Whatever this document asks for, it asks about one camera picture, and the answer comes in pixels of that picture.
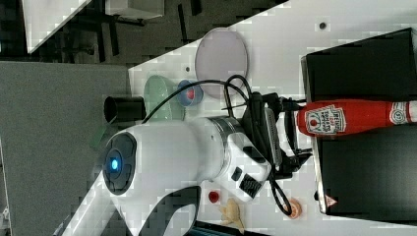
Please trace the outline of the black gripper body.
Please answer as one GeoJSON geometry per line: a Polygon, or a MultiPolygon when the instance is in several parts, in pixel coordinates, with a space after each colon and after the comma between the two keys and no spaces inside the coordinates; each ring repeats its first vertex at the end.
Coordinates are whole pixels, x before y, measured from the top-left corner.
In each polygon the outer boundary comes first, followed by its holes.
{"type": "Polygon", "coordinates": [[[251,92],[241,126],[260,154],[272,166],[275,179],[289,179],[300,167],[299,154],[288,155],[279,145],[276,123],[279,114],[298,111],[300,105],[291,97],[285,98],[277,93],[261,95],[251,92]]]}

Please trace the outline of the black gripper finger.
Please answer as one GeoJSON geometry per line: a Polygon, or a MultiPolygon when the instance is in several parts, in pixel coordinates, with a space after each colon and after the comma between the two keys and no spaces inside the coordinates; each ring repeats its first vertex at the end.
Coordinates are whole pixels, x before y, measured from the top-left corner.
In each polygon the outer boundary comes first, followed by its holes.
{"type": "Polygon", "coordinates": [[[284,114],[284,129],[287,137],[287,141],[289,146],[291,147],[292,151],[295,154],[304,154],[311,152],[310,148],[299,148],[298,147],[298,139],[297,139],[297,129],[296,129],[296,122],[295,122],[295,112],[294,111],[286,111],[284,114]]]}

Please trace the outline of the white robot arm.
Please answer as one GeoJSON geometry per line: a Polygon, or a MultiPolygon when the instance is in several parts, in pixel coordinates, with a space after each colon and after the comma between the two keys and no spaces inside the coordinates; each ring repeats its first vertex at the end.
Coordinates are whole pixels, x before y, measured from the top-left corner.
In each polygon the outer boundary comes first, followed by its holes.
{"type": "Polygon", "coordinates": [[[131,236],[184,236],[197,219],[205,181],[244,203],[269,184],[278,207],[290,214],[276,183],[284,159],[276,122],[301,103],[253,92],[245,106],[240,118],[143,122],[115,134],[88,193],[53,236],[101,236],[113,213],[131,236]]]}

